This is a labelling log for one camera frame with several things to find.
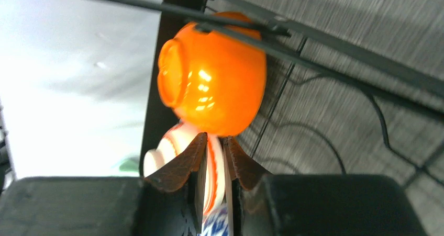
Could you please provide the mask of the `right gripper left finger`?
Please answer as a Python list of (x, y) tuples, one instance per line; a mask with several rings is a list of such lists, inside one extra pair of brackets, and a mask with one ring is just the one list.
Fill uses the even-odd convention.
[(207, 134), (146, 178), (29, 177), (1, 197), (1, 235), (197, 235)]

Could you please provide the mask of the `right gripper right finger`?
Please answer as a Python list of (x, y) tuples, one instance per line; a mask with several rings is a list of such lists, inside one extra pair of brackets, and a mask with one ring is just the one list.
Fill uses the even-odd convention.
[(373, 174), (272, 174), (223, 141), (229, 235), (425, 235), (399, 184)]

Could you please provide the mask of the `white bowl orange outside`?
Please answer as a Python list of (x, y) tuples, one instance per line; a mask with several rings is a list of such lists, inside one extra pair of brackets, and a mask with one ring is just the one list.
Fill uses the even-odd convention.
[(191, 22), (162, 46), (158, 68), (163, 104), (201, 132), (236, 136), (259, 111), (267, 80), (259, 48)]

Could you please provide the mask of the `orange coral pattern bowl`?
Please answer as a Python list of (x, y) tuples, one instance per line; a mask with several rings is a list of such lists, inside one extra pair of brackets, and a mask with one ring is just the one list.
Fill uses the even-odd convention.
[[(149, 176), (179, 154), (198, 135), (196, 127), (180, 122), (169, 129), (156, 149), (149, 150), (143, 159), (143, 176)], [(225, 171), (223, 150), (216, 135), (207, 135), (207, 170), (204, 197), (204, 217), (221, 206), (225, 195)]]

